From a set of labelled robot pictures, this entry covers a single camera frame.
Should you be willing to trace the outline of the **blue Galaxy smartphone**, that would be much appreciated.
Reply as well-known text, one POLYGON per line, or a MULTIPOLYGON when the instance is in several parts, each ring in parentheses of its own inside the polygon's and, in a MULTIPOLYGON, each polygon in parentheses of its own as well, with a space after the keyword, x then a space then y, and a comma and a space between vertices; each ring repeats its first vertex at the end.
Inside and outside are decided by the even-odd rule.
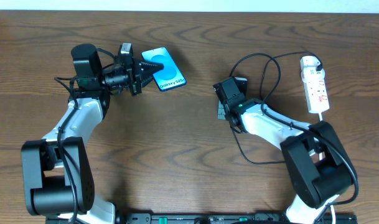
POLYGON ((165 47, 145 51, 142 56, 148 62, 163 64, 164 68, 153 75, 160 91, 169 91, 187 84, 187 80, 165 47))

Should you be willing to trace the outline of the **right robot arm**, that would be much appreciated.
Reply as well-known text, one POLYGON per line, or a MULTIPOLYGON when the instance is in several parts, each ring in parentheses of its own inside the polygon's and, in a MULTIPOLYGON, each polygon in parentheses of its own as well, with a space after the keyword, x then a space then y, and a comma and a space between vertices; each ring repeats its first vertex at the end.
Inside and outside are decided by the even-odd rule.
POLYGON ((285 212, 291 223, 318 223, 350 186, 357 172, 333 127, 325 121, 295 121, 259 99, 247 99, 246 80, 229 77, 213 86, 233 133, 248 133, 281 150, 296 196, 285 212))

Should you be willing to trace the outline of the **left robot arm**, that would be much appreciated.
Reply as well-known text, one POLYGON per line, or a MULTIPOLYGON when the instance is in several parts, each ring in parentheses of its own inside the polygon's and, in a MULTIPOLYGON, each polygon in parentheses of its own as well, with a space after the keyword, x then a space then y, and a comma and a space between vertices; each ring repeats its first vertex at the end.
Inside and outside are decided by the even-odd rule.
POLYGON ((161 63, 135 58, 123 43, 112 63, 101 64, 104 50, 80 44, 71 50, 75 76, 55 78, 69 93, 68 108, 57 125, 40 140, 21 148, 27 211, 47 223, 124 223, 116 206, 95 193, 85 146, 110 106, 110 99, 128 90, 136 96, 161 71, 161 63))

